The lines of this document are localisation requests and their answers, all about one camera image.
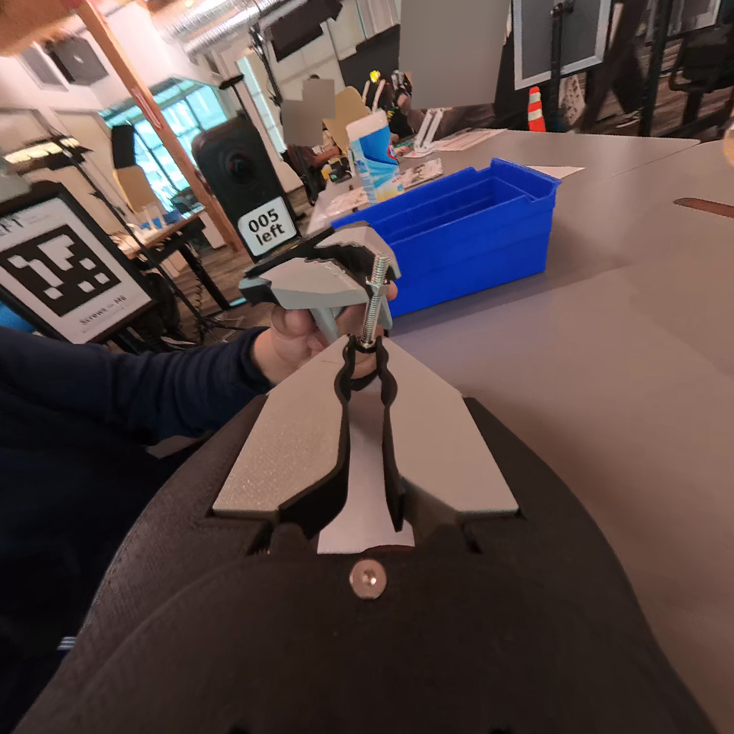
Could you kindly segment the white blue wipes canister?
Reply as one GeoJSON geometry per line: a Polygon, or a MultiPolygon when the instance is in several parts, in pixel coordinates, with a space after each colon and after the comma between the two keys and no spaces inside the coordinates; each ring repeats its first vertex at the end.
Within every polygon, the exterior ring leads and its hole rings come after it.
{"type": "Polygon", "coordinates": [[[402,194],[401,171],[385,112],[379,109],[348,124],[346,133],[355,170],[369,204],[382,203],[402,194]]]}

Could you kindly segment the person's left hand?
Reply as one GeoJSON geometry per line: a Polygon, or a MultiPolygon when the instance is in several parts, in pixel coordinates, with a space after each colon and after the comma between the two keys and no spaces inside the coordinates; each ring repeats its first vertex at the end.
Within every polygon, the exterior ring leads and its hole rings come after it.
{"type": "MultiPolygon", "coordinates": [[[[339,335],[362,330],[366,305],[346,307],[335,324],[339,335]]],[[[250,360],[271,386],[280,384],[329,346],[309,310],[286,310],[276,305],[271,327],[258,335],[250,347],[250,360]]],[[[376,369],[372,354],[358,353],[353,378],[367,377],[376,369]]]]}

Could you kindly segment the wooden side table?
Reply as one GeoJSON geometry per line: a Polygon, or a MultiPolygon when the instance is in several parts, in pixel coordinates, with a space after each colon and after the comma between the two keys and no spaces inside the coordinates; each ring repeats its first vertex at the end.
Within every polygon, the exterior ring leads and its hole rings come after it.
{"type": "Polygon", "coordinates": [[[219,308],[218,312],[223,313],[241,305],[243,301],[241,299],[235,301],[227,299],[198,259],[197,251],[192,245],[192,239],[203,236],[206,227],[203,222],[205,213],[206,208],[198,206],[189,213],[182,215],[177,222],[164,225],[162,228],[150,227],[141,230],[141,236],[138,236],[129,228],[127,238],[119,238],[116,243],[118,250],[130,262],[139,260],[150,263],[163,275],[167,275],[167,271],[162,268],[163,262],[174,254],[181,255],[198,284],[202,286],[219,308]]]}

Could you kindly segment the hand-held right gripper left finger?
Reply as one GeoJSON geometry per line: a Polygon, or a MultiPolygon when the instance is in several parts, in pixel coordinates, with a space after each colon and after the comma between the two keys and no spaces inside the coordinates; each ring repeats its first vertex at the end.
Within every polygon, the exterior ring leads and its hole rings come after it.
{"type": "Polygon", "coordinates": [[[294,524],[319,535],[346,503],[352,341],[340,337],[273,388],[244,441],[213,514],[294,524]]]}

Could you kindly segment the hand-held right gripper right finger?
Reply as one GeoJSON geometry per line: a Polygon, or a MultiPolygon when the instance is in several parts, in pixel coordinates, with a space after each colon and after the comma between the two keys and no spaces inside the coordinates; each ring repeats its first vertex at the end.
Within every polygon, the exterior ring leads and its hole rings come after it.
{"type": "Polygon", "coordinates": [[[390,339],[376,344],[385,498],[396,531],[516,515],[518,501],[463,397],[390,339]]]}

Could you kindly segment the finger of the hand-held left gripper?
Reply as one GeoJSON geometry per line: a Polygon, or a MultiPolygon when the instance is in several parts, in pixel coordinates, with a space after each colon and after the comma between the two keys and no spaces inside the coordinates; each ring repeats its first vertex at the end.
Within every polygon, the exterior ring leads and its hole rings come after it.
{"type": "Polygon", "coordinates": [[[294,258],[270,270],[270,291],[286,310],[364,305],[369,296],[337,262],[294,258]]]}
{"type": "MultiPolygon", "coordinates": [[[[388,279],[400,277],[397,257],[389,245],[370,225],[349,225],[336,231],[316,245],[310,260],[334,261],[365,287],[372,274],[373,262],[378,255],[391,258],[388,279]]],[[[310,313],[321,332],[337,332],[336,318],[345,307],[312,309],[310,313]]]]}

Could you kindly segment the black studio light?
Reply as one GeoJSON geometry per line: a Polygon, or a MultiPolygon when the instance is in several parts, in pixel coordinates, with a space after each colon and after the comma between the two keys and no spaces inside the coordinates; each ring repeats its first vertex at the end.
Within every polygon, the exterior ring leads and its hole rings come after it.
{"type": "Polygon", "coordinates": [[[322,24],[336,20],[343,1],[307,1],[272,23],[267,30],[274,58],[281,62],[323,35],[322,24]]]}

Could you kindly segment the blue plastic bin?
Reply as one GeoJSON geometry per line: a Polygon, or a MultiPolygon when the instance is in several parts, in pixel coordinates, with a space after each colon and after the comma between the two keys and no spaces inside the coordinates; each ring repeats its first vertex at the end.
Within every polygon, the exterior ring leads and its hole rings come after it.
{"type": "Polygon", "coordinates": [[[560,179],[493,159],[336,219],[367,222],[401,270],[394,317],[465,297],[546,269],[560,179]]]}

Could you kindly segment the silver hex bolt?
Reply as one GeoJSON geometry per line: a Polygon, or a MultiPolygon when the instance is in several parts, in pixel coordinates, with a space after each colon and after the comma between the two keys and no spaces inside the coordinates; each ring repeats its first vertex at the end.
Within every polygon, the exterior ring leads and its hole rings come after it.
{"type": "MultiPolygon", "coordinates": [[[[378,255],[373,262],[372,274],[369,280],[388,279],[388,271],[390,269],[391,258],[388,255],[378,255]]],[[[388,303],[388,298],[371,299],[365,308],[364,319],[362,323],[361,334],[357,338],[359,349],[364,352],[373,352],[377,343],[377,329],[380,325],[380,318],[383,306],[388,303]]]]}

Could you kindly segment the person's left forearm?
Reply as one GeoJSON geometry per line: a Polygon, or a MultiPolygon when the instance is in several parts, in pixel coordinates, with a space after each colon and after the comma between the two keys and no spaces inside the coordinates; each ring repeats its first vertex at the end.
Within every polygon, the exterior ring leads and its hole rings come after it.
{"type": "Polygon", "coordinates": [[[174,436],[221,429],[272,386],[256,366],[256,339],[247,329],[231,343],[185,352],[112,353],[2,327],[2,407],[81,418],[153,445],[174,436]]]}

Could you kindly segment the grey panel on black stand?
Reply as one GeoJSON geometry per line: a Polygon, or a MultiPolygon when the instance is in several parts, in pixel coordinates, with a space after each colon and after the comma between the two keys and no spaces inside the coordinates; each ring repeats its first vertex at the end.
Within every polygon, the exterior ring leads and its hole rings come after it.
{"type": "MultiPolygon", "coordinates": [[[[553,11],[559,2],[512,2],[512,36],[515,90],[551,79],[553,11]]],[[[561,20],[561,77],[601,63],[606,50],[611,16],[610,1],[562,2],[570,6],[561,20]]]]}

